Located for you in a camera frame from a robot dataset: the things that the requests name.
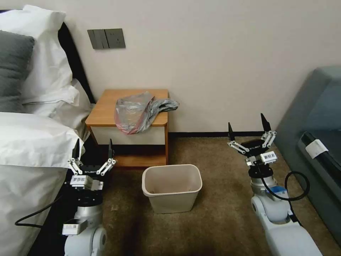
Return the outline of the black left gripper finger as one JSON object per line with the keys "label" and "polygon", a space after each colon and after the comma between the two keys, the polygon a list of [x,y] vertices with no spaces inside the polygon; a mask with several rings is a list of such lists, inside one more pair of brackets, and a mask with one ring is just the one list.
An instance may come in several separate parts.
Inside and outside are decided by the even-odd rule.
{"label": "black left gripper finger", "polygon": [[73,172],[73,174],[83,174],[83,171],[81,170],[83,163],[80,160],[80,152],[80,140],[77,139],[75,147],[72,150],[72,157],[67,161],[69,169]]}
{"label": "black left gripper finger", "polygon": [[112,139],[109,140],[108,147],[108,160],[97,170],[97,175],[105,176],[105,174],[110,171],[116,164],[114,159],[114,149]]}

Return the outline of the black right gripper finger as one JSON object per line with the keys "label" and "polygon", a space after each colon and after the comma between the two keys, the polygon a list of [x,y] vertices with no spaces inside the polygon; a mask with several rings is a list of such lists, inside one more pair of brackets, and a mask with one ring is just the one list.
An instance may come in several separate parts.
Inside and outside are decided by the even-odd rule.
{"label": "black right gripper finger", "polygon": [[233,149],[237,150],[239,153],[243,155],[250,151],[249,148],[244,147],[243,145],[236,142],[230,122],[228,122],[228,137],[230,139],[230,142],[227,143],[229,147],[232,147]]}
{"label": "black right gripper finger", "polygon": [[261,140],[263,141],[262,148],[268,149],[272,146],[273,142],[275,141],[277,132],[271,129],[270,123],[267,121],[264,114],[261,113],[260,115],[261,115],[262,126],[264,129],[264,133],[261,137]]}

